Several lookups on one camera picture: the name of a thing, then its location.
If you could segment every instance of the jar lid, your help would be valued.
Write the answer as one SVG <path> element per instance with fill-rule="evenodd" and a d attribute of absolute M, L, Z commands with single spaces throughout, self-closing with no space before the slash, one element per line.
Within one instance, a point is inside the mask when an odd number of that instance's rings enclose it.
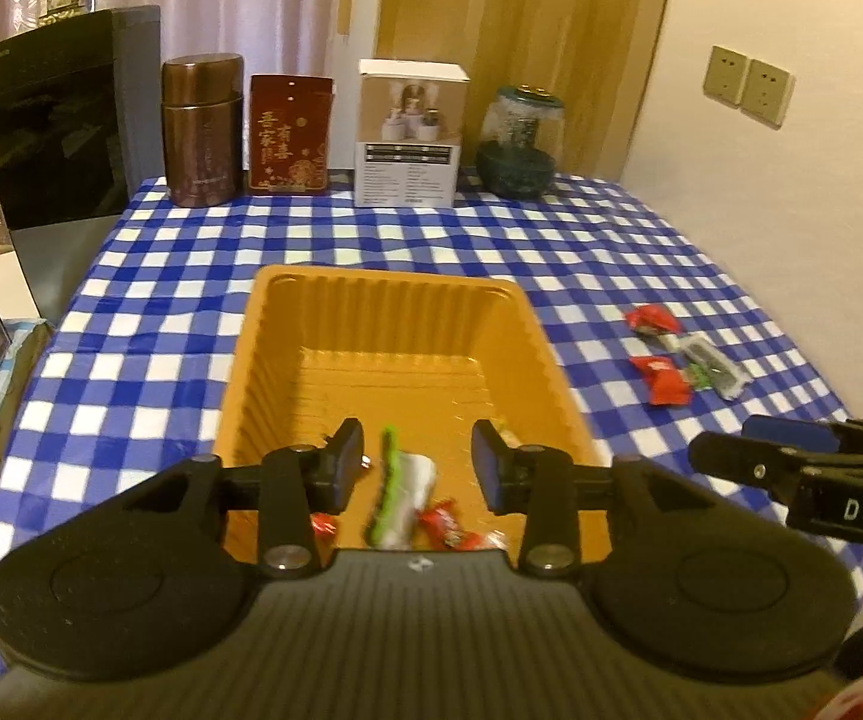
<path fill-rule="evenodd" d="M 177 56 L 161 65 L 165 105 L 215 105 L 241 98 L 245 60 L 239 53 Z"/>
<path fill-rule="evenodd" d="M 540 86 L 502 86 L 498 90 L 500 97 L 506 100 L 515 100 L 516 103 L 527 103 L 539 108 L 564 108 L 563 103 L 555 95 L 542 89 Z"/>

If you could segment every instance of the brown thermos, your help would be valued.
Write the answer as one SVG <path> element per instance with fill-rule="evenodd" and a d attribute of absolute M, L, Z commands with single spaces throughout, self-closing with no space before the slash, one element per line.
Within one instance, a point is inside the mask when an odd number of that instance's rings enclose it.
<path fill-rule="evenodd" d="M 161 66 L 164 177 L 171 201 L 188 208 L 241 194 L 241 90 L 236 53 L 179 56 Z"/>

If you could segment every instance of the red candy wrapper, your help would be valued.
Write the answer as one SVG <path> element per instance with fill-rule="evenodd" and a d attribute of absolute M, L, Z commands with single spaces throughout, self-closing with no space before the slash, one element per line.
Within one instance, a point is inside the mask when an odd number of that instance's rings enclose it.
<path fill-rule="evenodd" d="M 665 333 L 681 332 L 681 323 L 670 314 L 665 306 L 649 305 L 639 306 L 633 311 L 625 314 L 625 321 L 636 333 L 643 336 L 660 336 Z"/>
<path fill-rule="evenodd" d="M 692 399 L 692 388 L 668 357 L 632 357 L 649 386 L 653 406 L 684 406 Z"/>
<path fill-rule="evenodd" d="M 338 538 L 338 519 L 332 514 L 313 514 L 311 529 L 314 531 L 314 542 L 318 547 L 318 557 L 322 565 L 326 565 L 332 557 L 334 540 Z"/>
<path fill-rule="evenodd" d="M 431 547 L 438 550 L 468 552 L 473 549 L 507 549 L 505 535 L 492 531 L 486 536 L 470 533 L 459 522 L 459 507 L 454 500 L 439 501 L 418 516 L 418 524 L 428 533 Z"/>

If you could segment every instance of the blue and white tablecloth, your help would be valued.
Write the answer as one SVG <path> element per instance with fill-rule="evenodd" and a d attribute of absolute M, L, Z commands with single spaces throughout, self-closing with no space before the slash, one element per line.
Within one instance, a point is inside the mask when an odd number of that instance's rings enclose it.
<path fill-rule="evenodd" d="M 543 203 L 483 194 L 453 210 L 358 209 L 349 177 L 328 197 L 177 208 L 164 183 L 132 200 L 41 360 L 0 481 L 0 558 L 214 440 L 257 269 L 274 263 L 500 278 L 529 295 L 603 458 L 639 452 L 690 473 L 689 440 L 747 415 L 843 418 L 843 404 L 755 301 L 621 187 L 561 177 Z M 740 400 L 699 392 L 646 405 L 622 313 L 663 303 L 754 376 Z M 715 490 L 762 512 L 757 490 Z M 863 548 L 833 541 L 863 594 Z M 3 669 L 0 661 L 0 673 Z"/>

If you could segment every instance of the metal bolt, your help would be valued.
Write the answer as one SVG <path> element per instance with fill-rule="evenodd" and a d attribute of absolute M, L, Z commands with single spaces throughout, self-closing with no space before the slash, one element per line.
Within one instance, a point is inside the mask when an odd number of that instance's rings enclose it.
<path fill-rule="evenodd" d="M 574 565 L 574 552 L 564 544 L 539 544 L 525 560 L 537 573 L 555 575 Z"/>
<path fill-rule="evenodd" d="M 297 571 L 311 562 L 311 552 L 300 544 L 279 544 L 265 551 L 265 564 L 276 571 Z"/>

